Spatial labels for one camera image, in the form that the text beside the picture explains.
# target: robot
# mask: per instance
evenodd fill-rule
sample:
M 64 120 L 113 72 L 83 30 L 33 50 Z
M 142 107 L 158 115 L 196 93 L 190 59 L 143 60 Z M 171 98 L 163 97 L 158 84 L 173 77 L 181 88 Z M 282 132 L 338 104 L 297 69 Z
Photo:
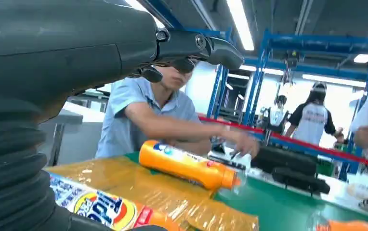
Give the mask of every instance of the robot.
M 152 65 L 188 72 L 190 58 L 228 69 L 244 61 L 224 40 L 157 29 L 150 14 L 106 0 L 0 0 L 0 231 L 110 230 L 55 204 L 38 124 L 85 89 L 160 81 Z

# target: bottle cap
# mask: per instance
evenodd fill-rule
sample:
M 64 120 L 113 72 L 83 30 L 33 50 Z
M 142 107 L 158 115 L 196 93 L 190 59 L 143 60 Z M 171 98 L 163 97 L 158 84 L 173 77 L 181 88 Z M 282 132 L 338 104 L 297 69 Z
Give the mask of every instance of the bottle cap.
M 221 186 L 231 189 L 235 185 L 236 179 L 237 179 L 237 173 L 227 168 L 223 172 L 223 179 L 222 179 Z

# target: green table surface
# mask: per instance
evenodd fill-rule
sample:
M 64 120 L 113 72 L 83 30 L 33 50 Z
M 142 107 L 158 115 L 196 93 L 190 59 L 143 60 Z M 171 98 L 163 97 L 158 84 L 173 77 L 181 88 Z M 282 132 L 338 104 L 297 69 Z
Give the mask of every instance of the green table surface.
M 138 163 L 138 153 L 126 156 Z M 317 212 L 332 220 L 368 222 L 366 215 L 253 178 L 248 178 L 238 193 L 216 193 L 213 199 L 258 216 L 261 231 L 307 231 L 308 219 Z

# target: black and white shirt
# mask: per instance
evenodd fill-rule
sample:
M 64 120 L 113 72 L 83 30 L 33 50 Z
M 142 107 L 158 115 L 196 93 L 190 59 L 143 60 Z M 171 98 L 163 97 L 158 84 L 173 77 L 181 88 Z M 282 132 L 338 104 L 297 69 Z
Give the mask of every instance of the black and white shirt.
M 315 103 L 300 104 L 290 116 L 289 122 L 296 126 L 293 138 L 314 145 L 319 145 L 323 131 L 330 135 L 336 133 L 330 111 Z

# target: light blue shirt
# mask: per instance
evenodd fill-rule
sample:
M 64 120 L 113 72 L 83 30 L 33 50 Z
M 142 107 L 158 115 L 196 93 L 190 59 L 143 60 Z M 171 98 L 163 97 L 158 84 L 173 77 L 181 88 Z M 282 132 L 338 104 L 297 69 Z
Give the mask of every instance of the light blue shirt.
M 112 84 L 96 158 L 139 151 L 142 144 L 148 140 L 148 137 L 124 114 L 124 109 L 131 103 L 148 103 L 158 115 L 200 122 L 193 102 L 184 93 L 175 92 L 161 108 L 154 99 L 149 81 L 143 77 L 125 78 Z

